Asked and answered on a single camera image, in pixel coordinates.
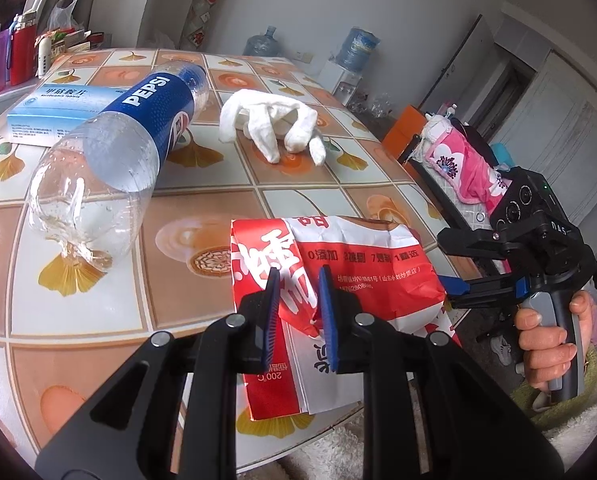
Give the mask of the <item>person's right hand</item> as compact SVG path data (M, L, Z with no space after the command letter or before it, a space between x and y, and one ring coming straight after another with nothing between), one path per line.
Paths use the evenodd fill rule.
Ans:
M583 353L591 343L594 301L589 292L576 292L569 310L577 316ZM519 330L519 346L524 351L524 370L527 382L536 389L548 391L548 382L561 378L571 367L577 354L575 344L566 341L566 330L559 326L541 325L541 315L533 309L521 308L515 314Z

